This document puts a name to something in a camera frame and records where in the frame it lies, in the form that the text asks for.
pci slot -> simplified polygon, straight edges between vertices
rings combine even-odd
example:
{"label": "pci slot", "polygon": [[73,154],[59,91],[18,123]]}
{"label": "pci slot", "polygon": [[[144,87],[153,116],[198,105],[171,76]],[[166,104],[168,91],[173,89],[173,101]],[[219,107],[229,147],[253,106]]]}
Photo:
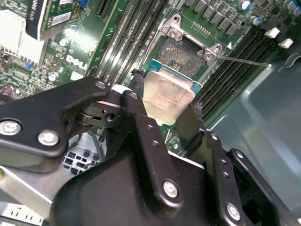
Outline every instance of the pci slot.
{"label": "pci slot", "polygon": [[112,2],[112,0],[101,0],[97,8],[96,15],[101,19],[104,19],[107,16],[109,7]]}

heatsink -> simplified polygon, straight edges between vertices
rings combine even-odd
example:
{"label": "heatsink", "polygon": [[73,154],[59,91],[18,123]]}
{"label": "heatsink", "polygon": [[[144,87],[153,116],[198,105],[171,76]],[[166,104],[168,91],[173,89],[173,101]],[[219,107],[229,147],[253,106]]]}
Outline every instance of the heatsink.
{"label": "heatsink", "polygon": [[6,9],[0,11],[0,50],[26,62],[43,62],[47,41],[37,41],[25,31],[26,19]]}

integrated circuit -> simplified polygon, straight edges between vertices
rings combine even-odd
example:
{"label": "integrated circuit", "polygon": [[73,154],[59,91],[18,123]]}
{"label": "integrated circuit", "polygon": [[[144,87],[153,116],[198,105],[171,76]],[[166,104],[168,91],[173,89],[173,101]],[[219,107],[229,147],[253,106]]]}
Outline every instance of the integrated circuit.
{"label": "integrated circuit", "polygon": [[225,6],[224,6],[223,4],[221,4],[221,5],[218,7],[217,11],[222,12],[224,9],[225,9]]}
{"label": "integrated circuit", "polygon": [[192,78],[205,64],[201,57],[172,39],[167,40],[156,60],[189,78]]}
{"label": "integrated circuit", "polygon": [[228,10],[225,14],[225,17],[227,17],[229,19],[231,17],[232,13],[233,12],[231,10]]}

electrolytic capacitor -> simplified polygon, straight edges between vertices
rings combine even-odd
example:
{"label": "electrolytic capacitor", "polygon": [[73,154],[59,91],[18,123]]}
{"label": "electrolytic capacitor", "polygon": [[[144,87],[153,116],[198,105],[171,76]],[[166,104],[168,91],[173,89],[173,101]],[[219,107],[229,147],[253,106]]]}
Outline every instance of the electrolytic capacitor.
{"label": "electrolytic capacitor", "polygon": [[253,24],[255,26],[258,26],[261,23],[261,19],[259,17],[256,17],[256,16],[252,16],[250,18],[250,22],[251,22],[251,24]]}
{"label": "electrolytic capacitor", "polygon": [[48,75],[48,79],[49,79],[49,81],[55,81],[55,80],[57,80],[58,79],[58,73],[56,73],[56,72],[50,73]]}
{"label": "electrolytic capacitor", "polygon": [[294,10],[290,11],[290,14],[292,16],[300,16],[301,15],[301,7],[298,6],[297,8],[295,8]]}
{"label": "electrolytic capacitor", "polygon": [[298,6],[298,2],[295,0],[286,0],[283,3],[283,8],[288,10],[294,10]]}
{"label": "electrolytic capacitor", "polygon": [[242,0],[238,4],[240,10],[248,10],[251,7],[251,2],[247,0]]}
{"label": "electrolytic capacitor", "polygon": [[8,86],[6,87],[4,90],[1,91],[1,94],[8,96],[9,94],[11,94],[14,91],[14,87],[12,86]]}

silver screw head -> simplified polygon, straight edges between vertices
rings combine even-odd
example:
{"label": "silver screw head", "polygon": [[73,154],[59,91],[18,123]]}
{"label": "silver screw head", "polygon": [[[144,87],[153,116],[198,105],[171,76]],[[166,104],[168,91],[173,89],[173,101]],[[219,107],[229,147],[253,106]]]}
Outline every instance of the silver screw head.
{"label": "silver screw head", "polygon": [[0,122],[0,134],[13,136],[20,132],[21,125],[15,121],[7,120]]}
{"label": "silver screw head", "polygon": [[95,85],[98,87],[98,88],[101,88],[101,89],[104,89],[105,88],[105,84],[101,81],[98,81],[97,83],[95,83]]}
{"label": "silver screw head", "polygon": [[43,131],[38,135],[38,141],[46,146],[54,146],[59,142],[59,140],[60,138],[58,135],[51,130]]}
{"label": "silver screw head", "polygon": [[138,96],[137,96],[137,94],[135,94],[135,93],[130,93],[130,96],[131,96],[132,98],[134,98],[134,99],[138,99]]}
{"label": "silver screw head", "polygon": [[165,193],[171,197],[171,198],[175,198],[178,196],[178,189],[175,186],[175,184],[169,180],[164,181],[163,183],[163,189],[165,191]]}
{"label": "silver screw head", "polygon": [[244,158],[244,156],[243,156],[240,152],[236,152],[236,154],[237,154],[237,156],[238,156],[239,158],[241,158],[241,159]]}
{"label": "silver screw head", "polygon": [[214,140],[218,140],[218,137],[214,133],[212,133],[211,136]]}
{"label": "silver screw head", "polygon": [[230,214],[230,216],[234,219],[239,221],[240,220],[240,214],[238,212],[238,210],[236,209],[236,207],[234,205],[232,205],[231,203],[227,204],[227,211]]}

